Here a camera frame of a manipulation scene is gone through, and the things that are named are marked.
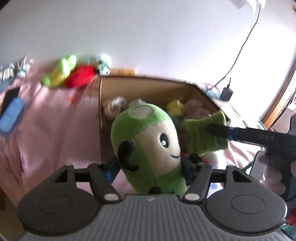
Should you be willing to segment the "person's right hand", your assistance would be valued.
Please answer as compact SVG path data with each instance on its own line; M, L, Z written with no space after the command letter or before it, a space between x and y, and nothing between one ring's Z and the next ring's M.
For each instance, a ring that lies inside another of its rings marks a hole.
M258 161L260 162L260 164L265 166L265 179L262 181L262 184L278 195L284 194L286 186L281 183L282 174L280 173L280 171L274 169L272 166L269 165L269 157L264 154L259 157Z

